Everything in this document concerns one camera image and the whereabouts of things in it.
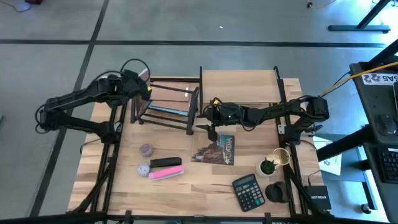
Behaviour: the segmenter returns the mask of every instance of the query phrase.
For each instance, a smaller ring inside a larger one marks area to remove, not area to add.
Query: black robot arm
[[[307,102],[307,110],[301,104]],[[240,124],[246,131],[252,131],[257,125],[268,119],[287,115],[297,115],[300,119],[294,124],[285,127],[285,140],[293,144],[300,144],[300,135],[314,122],[322,122],[329,118],[328,104],[325,99],[318,96],[301,96],[286,103],[279,103],[263,109],[239,106],[235,103],[223,103],[214,98],[205,107],[199,118],[207,118],[209,125],[198,125],[208,131],[211,141],[216,141],[218,134],[215,127],[222,125]]]
[[[138,77],[137,73],[130,70],[107,71],[95,78],[85,89],[49,98],[35,113],[36,130],[39,126],[45,131],[44,133],[69,128],[95,133],[103,143],[115,143],[118,136],[114,131],[113,123],[109,121],[97,123],[74,118],[65,110],[91,102],[107,103],[109,107],[119,106],[137,95],[141,95],[143,100],[148,101],[150,93],[150,87]]]

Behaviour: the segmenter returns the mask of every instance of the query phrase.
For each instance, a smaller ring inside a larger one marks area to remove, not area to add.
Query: pink marker
[[[161,180],[184,173],[184,166],[179,165],[149,173],[149,180]]]

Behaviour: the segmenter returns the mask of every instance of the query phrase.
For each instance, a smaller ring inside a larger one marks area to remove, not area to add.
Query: ball
[[[151,144],[143,144],[140,148],[139,151],[141,152],[141,155],[145,157],[149,157],[154,153],[154,147]]]
[[[137,172],[141,177],[146,177],[148,176],[150,171],[150,167],[148,164],[139,164],[137,166]]]

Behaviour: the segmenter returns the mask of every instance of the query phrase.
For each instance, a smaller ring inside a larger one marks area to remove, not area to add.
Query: sticker
[[[362,75],[362,80],[365,85],[393,85],[398,82],[398,75],[369,73]]]

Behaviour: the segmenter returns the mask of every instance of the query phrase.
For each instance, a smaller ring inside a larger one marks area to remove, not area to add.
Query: gray floor
[[[8,2],[25,6],[22,1]],[[319,5],[326,2],[316,1]],[[0,43],[1,39],[89,40],[102,3],[103,0],[45,0],[42,5],[32,6],[24,13],[15,13],[12,8],[0,4]],[[392,7],[383,10],[373,22],[391,25],[393,30],[388,34],[327,31],[329,24],[359,22],[371,7],[371,0],[338,0],[324,10],[307,10],[304,0],[110,0],[98,39],[393,41],[398,36],[398,29],[394,29],[397,27],[394,20],[388,18],[398,9]],[[47,98],[73,90],[86,50],[87,45],[0,44],[0,68],[3,71],[0,76],[0,114],[4,115],[0,123],[0,219],[29,215],[57,135],[56,132],[45,135],[34,132],[34,111]],[[278,65],[282,77],[297,77],[305,94],[318,95],[347,72],[350,63],[367,61],[380,50],[97,45],[83,87],[100,72],[118,69],[125,60],[138,57],[149,64],[154,75],[196,76],[199,66],[233,70],[272,69]],[[142,69],[136,64],[130,68]],[[328,95],[327,100],[331,119],[323,123],[320,132],[349,134],[367,123],[352,82]],[[88,119],[92,108],[93,105],[82,106],[73,115]],[[65,212],[79,163],[78,148],[84,138],[81,132],[67,132],[41,214]],[[355,194],[354,187],[331,183],[331,189]],[[367,219],[341,201],[334,206],[336,216]]]

